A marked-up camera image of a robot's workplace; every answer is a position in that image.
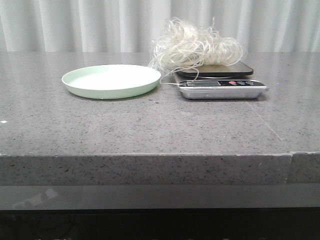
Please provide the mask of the white vermicelli noodle bundle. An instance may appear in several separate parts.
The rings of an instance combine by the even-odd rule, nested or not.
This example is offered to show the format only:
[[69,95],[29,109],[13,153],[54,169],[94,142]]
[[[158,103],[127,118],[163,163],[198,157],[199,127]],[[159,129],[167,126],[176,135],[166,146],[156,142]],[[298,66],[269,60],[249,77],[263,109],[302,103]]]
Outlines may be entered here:
[[152,42],[148,68],[163,72],[165,76],[183,70],[194,70],[195,81],[199,67],[209,65],[232,66],[242,60],[248,51],[233,37],[222,37],[211,26],[200,27],[187,20],[167,19],[158,39]]

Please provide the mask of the light green round plate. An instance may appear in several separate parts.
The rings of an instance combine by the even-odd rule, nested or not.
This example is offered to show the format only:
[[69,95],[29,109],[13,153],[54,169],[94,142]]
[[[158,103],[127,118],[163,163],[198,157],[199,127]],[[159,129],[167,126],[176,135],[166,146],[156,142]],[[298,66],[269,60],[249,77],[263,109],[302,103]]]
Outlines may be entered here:
[[89,99],[124,99],[143,95],[159,83],[161,73],[132,64],[108,64],[66,73],[62,82],[69,92]]

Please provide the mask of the black silver kitchen scale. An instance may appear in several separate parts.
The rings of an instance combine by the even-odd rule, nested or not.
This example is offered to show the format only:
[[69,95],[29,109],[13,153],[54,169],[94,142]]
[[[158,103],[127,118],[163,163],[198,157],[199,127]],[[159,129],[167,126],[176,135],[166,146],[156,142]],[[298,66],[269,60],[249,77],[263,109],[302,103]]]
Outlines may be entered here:
[[190,100],[256,99],[268,87],[250,79],[254,70],[239,61],[230,66],[203,65],[174,74],[179,91]]

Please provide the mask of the white pleated curtain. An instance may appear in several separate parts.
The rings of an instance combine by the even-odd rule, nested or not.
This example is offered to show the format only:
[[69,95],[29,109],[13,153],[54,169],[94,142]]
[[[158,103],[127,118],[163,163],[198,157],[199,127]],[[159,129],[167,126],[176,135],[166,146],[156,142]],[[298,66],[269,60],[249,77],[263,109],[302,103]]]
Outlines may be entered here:
[[250,52],[318,52],[317,0],[3,0],[3,52],[148,52],[167,19],[214,25]]

